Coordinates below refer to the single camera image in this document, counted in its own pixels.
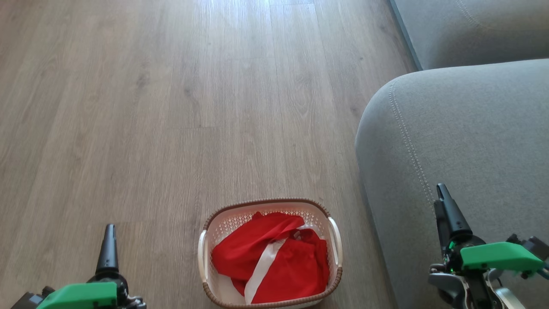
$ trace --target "white laundry basket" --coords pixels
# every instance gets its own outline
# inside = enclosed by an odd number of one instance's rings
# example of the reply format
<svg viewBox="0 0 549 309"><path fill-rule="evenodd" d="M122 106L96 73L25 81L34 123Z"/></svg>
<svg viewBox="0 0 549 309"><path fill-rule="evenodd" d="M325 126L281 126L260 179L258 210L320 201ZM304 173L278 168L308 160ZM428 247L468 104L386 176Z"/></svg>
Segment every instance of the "white laundry basket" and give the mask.
<svg viewBox="0 0 549 309"><path fill-rule="evenodd" d="M320 294L300 299L270 302L266 304L246 305L236 301L232 295L224 293L224 285L232 284L217 273L211 262L212 249L227 235L242 224L251 220L251 216L260 212L268 214L282 212L303 217L305 225L317 231L318 236L326 239L328 246L328 265L330 277L326 290ZM341 235L330 213L321 205L304 198L277 198L269 200L239 203L220 209L206 220L204 230L198 240L198 268L206 295L213 303L223 308L305 308L319 303L337 288L343 272L343 248Z"/></svg>

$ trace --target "green plastic part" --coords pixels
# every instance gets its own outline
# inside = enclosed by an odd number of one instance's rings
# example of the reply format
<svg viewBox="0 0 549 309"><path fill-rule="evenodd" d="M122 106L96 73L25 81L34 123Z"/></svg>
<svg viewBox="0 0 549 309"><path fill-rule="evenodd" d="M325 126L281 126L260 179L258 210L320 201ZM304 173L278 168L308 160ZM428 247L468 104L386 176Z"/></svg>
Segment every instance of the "green plastic part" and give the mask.
<svg viewBox="0 0 549 309"><path fill-rule="evenodd" d="M504 271L537 272L544 262L521 245L511 242L494 242L460 251L462 269L496 268Z"/></svg>
<svg viewBox="0 0 549 309"><path fill-rule="evenodd" d="M94 309L97 307L116 308L116 283L69 284L49 294L37 309Z"/></svg>

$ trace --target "wooden floor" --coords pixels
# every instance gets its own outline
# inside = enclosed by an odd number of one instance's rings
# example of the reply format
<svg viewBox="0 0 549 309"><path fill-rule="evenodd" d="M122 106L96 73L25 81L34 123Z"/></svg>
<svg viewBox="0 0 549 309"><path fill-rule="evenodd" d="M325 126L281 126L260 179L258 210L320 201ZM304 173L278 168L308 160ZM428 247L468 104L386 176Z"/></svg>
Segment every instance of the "wooden floor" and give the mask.
<svg viewBox="0 0 549 309"><path fill-rule="evenodd" d="M344 245L317 308L390 308L358 121L412 70L386 0L2 0L0 308L85 282L116 223L130 293L215 308L197 270L215 209L321 202Z"/></svg>

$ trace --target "red cloth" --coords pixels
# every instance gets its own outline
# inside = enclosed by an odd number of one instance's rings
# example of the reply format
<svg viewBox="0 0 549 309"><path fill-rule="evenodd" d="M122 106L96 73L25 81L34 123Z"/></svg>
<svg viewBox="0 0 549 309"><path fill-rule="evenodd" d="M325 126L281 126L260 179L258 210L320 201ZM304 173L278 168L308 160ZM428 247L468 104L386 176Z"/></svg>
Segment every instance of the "red cloth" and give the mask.
<svg viewBox="0 0 549 309"><path fill-rule="evenodd" d="M329 268L326 241L311 229L297 230L303 218L284 213L263 216L257 212L223 239L212 251L212 262L220 274L244 289L268 244L286 239L261 281L252 303L283 301L324 292Z"/></svg>

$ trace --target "white strap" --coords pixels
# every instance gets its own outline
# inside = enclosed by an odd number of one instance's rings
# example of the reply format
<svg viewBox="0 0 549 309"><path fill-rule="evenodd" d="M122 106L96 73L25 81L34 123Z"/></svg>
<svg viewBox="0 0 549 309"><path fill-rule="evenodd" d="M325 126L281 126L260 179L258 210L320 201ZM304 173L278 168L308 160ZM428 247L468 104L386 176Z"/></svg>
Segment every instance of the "white strap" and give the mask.
<svg viewBox="0 0 549 309"><path fill-rule="evenodd" d="M254 273L251 275L250 280L246 283L246 287L244 288L244 299L246 300L246 305L251 304L259 285L263 281L263 278L267 274L271 264L275 261L278 250L280 250L285 242L286 239L282 239L268 244L261 254L261 257L255 266Z"/></svg>

